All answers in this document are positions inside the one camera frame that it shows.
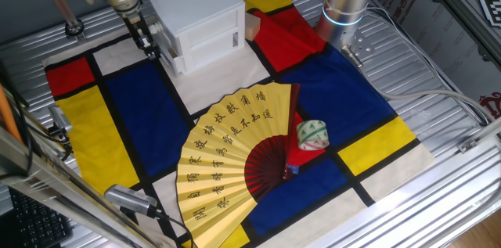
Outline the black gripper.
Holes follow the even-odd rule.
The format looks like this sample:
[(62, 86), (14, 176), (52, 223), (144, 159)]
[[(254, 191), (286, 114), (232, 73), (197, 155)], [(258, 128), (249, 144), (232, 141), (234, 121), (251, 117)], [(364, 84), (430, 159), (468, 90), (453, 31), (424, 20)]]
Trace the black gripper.
[(160, 49), (153, 39), (140, 10), (125, 13), (124, 22), (138, 48), (141, 49), (149, 59), (161, 57)]

